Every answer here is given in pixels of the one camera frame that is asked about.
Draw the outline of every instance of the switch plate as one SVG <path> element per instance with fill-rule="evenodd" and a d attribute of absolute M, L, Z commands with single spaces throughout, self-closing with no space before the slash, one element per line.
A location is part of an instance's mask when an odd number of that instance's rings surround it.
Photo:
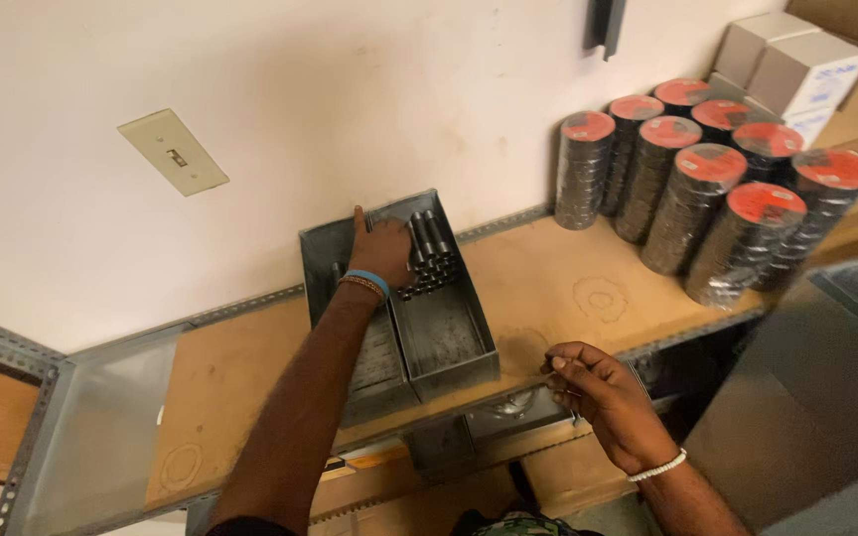
<path fill-rule="evenodd" d="M 121 125 L 118 131 L 184 197 L 230 182 L 170 108 Z"/>

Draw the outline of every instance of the white beaded bracelet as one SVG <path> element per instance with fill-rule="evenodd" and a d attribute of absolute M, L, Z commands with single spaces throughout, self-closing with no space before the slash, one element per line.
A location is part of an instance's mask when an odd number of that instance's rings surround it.
<path fill-rule="evenodd" d="M 686 459 L 687 459 L 687 451 L 682 448 L 681 454 L 678 454 L 677 457 L 674 458 L 673 460 L 671 460 L 670 462 L 667 462 L 666 464 L 664 464 L 663 466 L 660 466 L 659 468 L 653 468 L 649 471 L 644 471 L 644 472 L 638 473 L 634 476 L 627 477 L 627 481 L 642 481 L 644 479 L 660 475 L 661 473 L 663 473 L 665 471 L 669 471 L 669 470 L 674 469 L 675 467 L 679 466 Z"/>

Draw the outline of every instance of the wall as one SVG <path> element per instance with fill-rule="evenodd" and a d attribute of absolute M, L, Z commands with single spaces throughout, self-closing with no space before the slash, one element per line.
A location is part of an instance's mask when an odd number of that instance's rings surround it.
<path fill-rule="evenodd" d="M 0 0 L 0 324 L 70 352 L 301 281 L 296 231 L 438 188 L 549 199 L 553 125 L 703 76 L 786 0 Z M 185 199 L 115 127 L 172 108 L 231 178 Z"/>

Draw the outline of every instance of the bracelet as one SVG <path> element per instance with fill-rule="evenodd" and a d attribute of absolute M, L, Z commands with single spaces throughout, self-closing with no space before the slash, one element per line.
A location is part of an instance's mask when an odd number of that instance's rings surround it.
<path fill-rule="evenodd" d="M 658 476 L 663 472 L 669 471 L 669 470 L 674 469 L 675 467 L 679 466 L 686 459 L 687 459 L 687 451 L 682 448 L 681 454 L 678 454 L 677 457 L 674 458 L 673 460 L 671 460 L 670 462 L 667 462 L 666 464 L 664 464 L 663 466 L 660 466 L 659 468 L 653 468 L 649 471 L 644 471 L 644 472 L 638 473 L 634 476 L 629 476 L 629 477 L 627 477 L 627 481 L 642 481 L 642 480 L 647 479 L 647 478 Z"/>
<path fill-rule="evenodd" d="M 344 275 L 340 277 L 340 283 L 342 282 L 350 282 L 356 283 L 357 285 L 362 285 L 373 292 L 375 295 L 379 297 L 379 302 L 382 303 L 386 300 L 386 295 L 382 293 L 382 289 L 379 288 L 373 281 L 367 279 L 366 277 L 360 277 L 359 275 Z"/>
<path fill-rule="evenodd" d="M 382 280 L 382 277 L 374 274 L 373 272 L 367 272 L 366 270 L 350 270 L 346 273 L 347 275 L 355 275 L 357 277 L 362 277 L 364 279 L 369 279 L 373 281 L 376 286 L 379 287 L 379 290 L 382 291 L 382 297 L 386 298 L 389 296 L 389 286 L 386 284 L 386 281 Z"/>

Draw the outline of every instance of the white box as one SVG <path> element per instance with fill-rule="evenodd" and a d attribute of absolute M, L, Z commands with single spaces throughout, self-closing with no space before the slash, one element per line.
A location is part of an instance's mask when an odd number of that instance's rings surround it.
<path fill-rule="evenodd" d="M 722 98 L 741 102 L 746 96 L 746 90 L 744 88 L 734 84 L 732 80 L 716 70 L 710 73 L 708 84 L 710 84 L 711 99 Z"/>
<path fill-rule="evenodd" d="M 787 13 L 768 13 L 732 22 L 714 70 L 745 88 L 768 44 L 816 31 L 820 31 L 816 25 Z"/>
<path fill-rule="evenodd" d="M 777 116 L 835 108 L 858 78 L 858 48 L 819 31 L 767 47 L 746 91 Z"/>
<path fill-rule="evenodd" d="M 744 98 L 744 104 L 758 112 L 758 122 L 780 123 L 799 133 L 803 137 L 804 151 L 816 141 L 820 132 L 827 126 L 829 118 L 833 116 L 833 112 L 836 112 L 836 107 L 818 108 L 780 117 L 751 96 Z"/>

